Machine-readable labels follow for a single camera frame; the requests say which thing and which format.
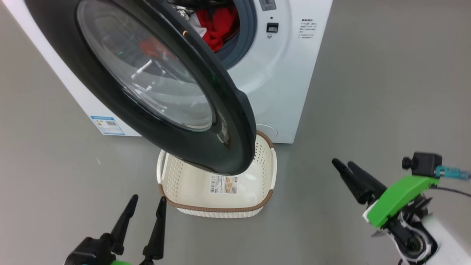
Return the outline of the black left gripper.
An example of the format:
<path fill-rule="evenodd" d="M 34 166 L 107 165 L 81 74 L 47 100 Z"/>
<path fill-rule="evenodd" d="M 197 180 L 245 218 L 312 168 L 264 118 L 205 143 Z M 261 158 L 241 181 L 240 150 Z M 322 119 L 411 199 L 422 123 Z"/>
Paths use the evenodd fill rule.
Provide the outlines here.
<path fill-rule="evenodd" d="M 65 265 L 130 265 L 119 261 L 116 255 L 123 255 L 124 240 L 128 224 L 134 215 L 139 196 L 134 194 L 123 213 L 120 215 L 111 235 L 102 235 L 100 238 L 86 237 L 66 258 Z M 153 227 L 148 244 L 143 249 L 145 261 L 161 260 L 164 256 L 165 229 L 166 229 L 167 199 L 162 196 L 159 201 Z"/>

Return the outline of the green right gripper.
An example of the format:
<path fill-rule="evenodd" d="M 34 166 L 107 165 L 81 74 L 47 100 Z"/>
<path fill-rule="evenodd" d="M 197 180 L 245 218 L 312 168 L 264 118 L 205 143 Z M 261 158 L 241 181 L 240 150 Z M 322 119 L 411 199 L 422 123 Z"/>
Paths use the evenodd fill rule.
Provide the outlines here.
<path fill-rule="evenodd" d="M 375 228 L 382 228 L 405 205 L 440 182 L 432 177 L 404 176 L 387 188 L 354 162 L 348 162 L 346 166 L 340 160 L 332 159 L 332 164 L 359 204 L 376 200 L 363 213 L 365 221 Z"/>

